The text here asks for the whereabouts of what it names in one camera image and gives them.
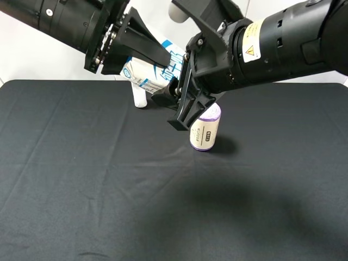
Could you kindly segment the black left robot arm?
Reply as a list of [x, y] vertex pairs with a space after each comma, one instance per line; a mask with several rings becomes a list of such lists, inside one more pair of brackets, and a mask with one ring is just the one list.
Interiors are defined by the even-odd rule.
[[1, 1], [5, 14], [85, 54], [84, 68], [103, 75], [120, 74], [130, 57], [157, 67], [171, 54], [145, 26], [128, 1]]

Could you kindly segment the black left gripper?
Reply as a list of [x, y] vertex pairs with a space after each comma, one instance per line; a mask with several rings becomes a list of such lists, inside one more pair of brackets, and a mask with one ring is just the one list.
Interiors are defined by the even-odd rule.
[[129, 1], [104, 1], [97, 18], [92, 20], [93, 31], [88, 39], [84, 69], [96, 73], [110, 53], [116, 38], [116, 54], [135, 57], [149, 64], [165, 68], [171, 54], [145, 26], [138, 11]]

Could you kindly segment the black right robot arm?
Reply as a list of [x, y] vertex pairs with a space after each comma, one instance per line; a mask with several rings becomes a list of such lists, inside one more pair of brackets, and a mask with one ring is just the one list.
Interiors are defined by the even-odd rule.
[[225, 92], [327, 71], [347, 74], [347, 1], [305, 1], [251, 21], [232, 1], [174, 1], [200, 32], [179, 78], [152, 95], [179, 131]]

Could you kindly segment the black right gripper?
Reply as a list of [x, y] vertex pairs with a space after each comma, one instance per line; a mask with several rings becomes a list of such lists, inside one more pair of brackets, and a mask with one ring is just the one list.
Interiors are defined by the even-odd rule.
[[187, 131], [225, 91], [240, 89], [234, 76], [233, 34], [245, 16], [233, 1], [172, 1], [200, 29], [187, 44], [190, 62], [183, 60], [180, 77], [152, 94], [160, 107], [175, 111], [167, 121]]

